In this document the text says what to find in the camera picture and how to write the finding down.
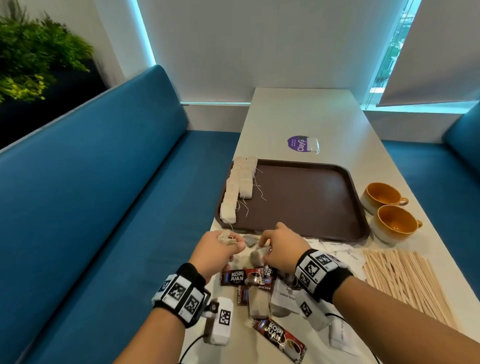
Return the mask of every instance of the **plastic tray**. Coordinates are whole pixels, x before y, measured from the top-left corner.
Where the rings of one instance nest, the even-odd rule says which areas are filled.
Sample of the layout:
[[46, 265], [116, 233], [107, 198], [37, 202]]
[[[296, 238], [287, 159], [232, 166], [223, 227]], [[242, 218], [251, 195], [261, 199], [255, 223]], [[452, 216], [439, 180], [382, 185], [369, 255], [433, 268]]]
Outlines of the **plastic tray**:
[[334, 164], [259, 159], [257, 169], [252, 198], [245, 200], [248, 211], [240, 204], [237, 222], [232, 226], [220, 219], [226, 188], [223, 185], [215, 212], [222, 228], [258, 234], [274, 229], [281, 221], [304, 237], [347, 243], [367, 240], [370, 227], [345, 168]]

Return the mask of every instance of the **hand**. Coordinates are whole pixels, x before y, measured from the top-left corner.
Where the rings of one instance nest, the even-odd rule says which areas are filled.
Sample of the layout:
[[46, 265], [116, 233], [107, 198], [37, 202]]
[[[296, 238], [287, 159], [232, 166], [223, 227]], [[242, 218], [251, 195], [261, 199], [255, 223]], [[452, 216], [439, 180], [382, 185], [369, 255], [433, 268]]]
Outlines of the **hand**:
[[268, 239], [272, 251], [264, 255], [264, 263], [285, 273], [295, 273], [301, 255], [310, 249], [307, 241], [282, 222], [277, 223], [276, 230], [265, 230], [258, 245], [264, 246]]
[[237, 240], [236, 244], [225, 245], [218, 240], [222, 231], [206, 232], [198, 242], [190, 257], [192, 263], [208, 283], [211, 277], [220, 272], [228, 262], [233, 260], [234, 254], [242, 252], [246, 245], [241, 235], [231, 232], [230, 236]]

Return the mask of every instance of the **purple sticker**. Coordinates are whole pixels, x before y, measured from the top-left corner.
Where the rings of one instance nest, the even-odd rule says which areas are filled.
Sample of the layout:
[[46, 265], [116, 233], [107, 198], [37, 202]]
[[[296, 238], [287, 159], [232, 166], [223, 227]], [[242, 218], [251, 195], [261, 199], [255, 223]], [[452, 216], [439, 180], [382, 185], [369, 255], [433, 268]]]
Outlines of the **purple sticker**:
[[304, 135], [293, 136], [288, 140], [288, 146], [297, 152], [310, 152], [307, 150], [307, 138]]

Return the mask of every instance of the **green plant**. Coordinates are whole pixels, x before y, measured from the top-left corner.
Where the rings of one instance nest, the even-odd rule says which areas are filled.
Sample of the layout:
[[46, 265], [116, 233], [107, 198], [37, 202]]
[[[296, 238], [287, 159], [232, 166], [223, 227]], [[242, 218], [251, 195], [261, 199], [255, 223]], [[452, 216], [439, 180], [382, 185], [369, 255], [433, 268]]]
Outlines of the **green plant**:
[[31, 101], [56, 80], [51, 70], [89, 72], [83, 61], [93, 48], [47, 14], [29, 20], [17, 0], [8, 0], [7, 16], [0, 16], [0, 104], [11, 97]]

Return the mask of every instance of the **window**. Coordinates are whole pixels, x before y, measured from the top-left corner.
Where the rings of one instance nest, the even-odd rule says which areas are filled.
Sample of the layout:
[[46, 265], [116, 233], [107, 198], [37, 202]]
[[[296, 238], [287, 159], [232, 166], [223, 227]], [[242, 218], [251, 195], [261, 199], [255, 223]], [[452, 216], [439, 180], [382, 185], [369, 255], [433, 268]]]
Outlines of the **window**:
[[421, 0], [407, 1], [400, 16], [400, 20], [395, 27], [392, 39], [388, 44], [388, 48], [385, 52], [378, 73], [373, 80], [372, 87], [363, 101], [364, 109], [367, 109], [370, 104], [376, 105], [380, 101], [420, 3]]

